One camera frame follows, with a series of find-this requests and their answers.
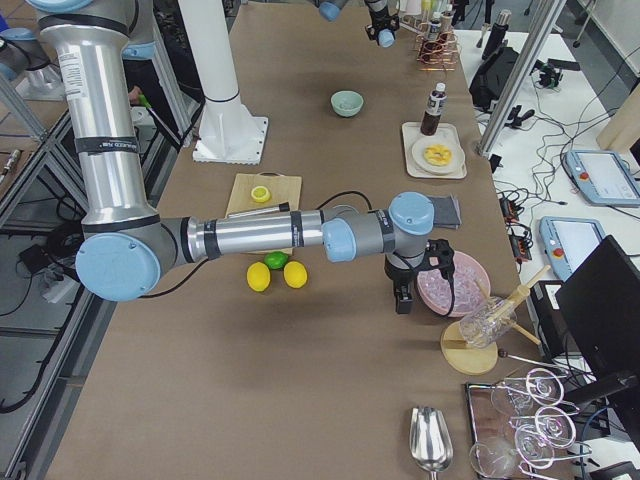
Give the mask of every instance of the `white table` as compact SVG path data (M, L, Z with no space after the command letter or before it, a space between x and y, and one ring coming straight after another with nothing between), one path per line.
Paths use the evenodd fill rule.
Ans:
M480 32L478 31L457 31L460 45L460 58L467 79L470 85L478 67L482 63L482 49L476 48ZM508 44L516 51L520 51L526 40L526 33L508 33ZM546 44L542 48L539 59L546 61L547 58L557 58L561 60L573 61L573 55L565 45L560 35L550 35ZM563 78L557 89L535 89L531 80L524 82L518 95L516 104L522 105L520 114L530 108L536 110L536 115L540 112L565 124L577 122L582 114L585 105L595 97L595 92L582 72L563 71ZM576 138L574 149L599 149L596 137L608 122L605 110L599 100L593 101L582 115L582 120L597 120L589 123L582 123L579 126L566 127L565 130L573 136L577 131L597 123L600 119L604 121L598 123L593 128ZM486 121L488 115L479 115L480 122ZM492 153L502 156L502 168L498 168L494 174L497 190L510 190L513 187L501 182L508 182L517 187L525 187L531 191L535 190L533 172L543 172L549 170L546 164L540 164L540 158L536 155L536 149L543 145L544 135L554 135L560 133L560 129L547 122L536 121L535 118L525 121L522 126L527 130L503 129ZM554 201L565 201L567 205L553 203L538 203L537 200L530 200L525 204L526 210L522 213L520 221L530 225L533 230L534 245L531 250L532 260L522 264L520 278L528 281L543 265L548 263L544 252L544 244L538 233L538 220L546 215L560 217L593 218L598 220L607 234L613 235L618 243L628 254L640 253L640 223L638 220L627 217L607 207L595 207L588 204L581 193L576 191L571 180L562 170L558 153L561 145L569 140L566 136L558 136L547 139L548 145L560 144L547 149L545 158L552 161L558 170L555 179L549 187L551 198ZM622 157L631 164L631 171L637 168L635 160L629 152L620 152ZM622 209L633 215L640 216L640 209ZM633 261L640 266L640 259ZM556 279L552 271L548 272L547 279ZM640 453L631 442L619 442L610 438L597 439L588 442L594 450L592 459L602 467L623 461L631 460L636 468L640 468ZM591 464L587 464L587 471L595 470ZM580 475L580 469L576 467L576 475Z

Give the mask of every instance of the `gray floor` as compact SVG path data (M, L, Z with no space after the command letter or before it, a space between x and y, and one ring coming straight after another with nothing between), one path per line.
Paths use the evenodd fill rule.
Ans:
M484 21L485 0L470 0L469 3L465 21L459 22L456 28L480 30ZM501 9L509 9L512 12L509 30L526 32L534 13L531 10L528 16L524 14L529 4L530 0L495 0L492 16L495 19ZM588 24L585 34L580 39L580 46L573 47L573 42L582 27L576 24L576 18L580 16L582 11L576 0L567 0L567 5L560 14L557 25L563 29L562 36L565 42L596 92L600 92L607 82L615 77L600 94L600 101L607 110L617 108L629 96L629 92L636 82L636 76L626 64L623 64L623 59L618 52L593 22Z

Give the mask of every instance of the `computer monitor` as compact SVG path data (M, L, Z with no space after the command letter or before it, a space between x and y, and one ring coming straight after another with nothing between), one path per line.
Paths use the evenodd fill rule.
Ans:
M607 236L558 290L556 299L596 377L594 384L568 392L567 399L606 395L640 449L640 271Z

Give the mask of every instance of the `metal scoop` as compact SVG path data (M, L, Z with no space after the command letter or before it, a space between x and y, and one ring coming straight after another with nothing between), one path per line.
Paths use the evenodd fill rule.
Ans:
M437 472L445 470L453 458L451 437L440 410L415 407L411 415L409 448L418 466L436 480Z

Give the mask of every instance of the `pink plate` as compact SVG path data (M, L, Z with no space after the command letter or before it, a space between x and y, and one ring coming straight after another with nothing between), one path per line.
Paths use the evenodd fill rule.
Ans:
M491 283L482 265L466 253L455 252L453 263L456 266L453 275L456 303L450 316L464 317L484 301L484 296L474 280L477 279L487 292L491 292ZM416 283L420 297L431 310L440 315L447 313L451 305L451 288L439 270L420 272Z

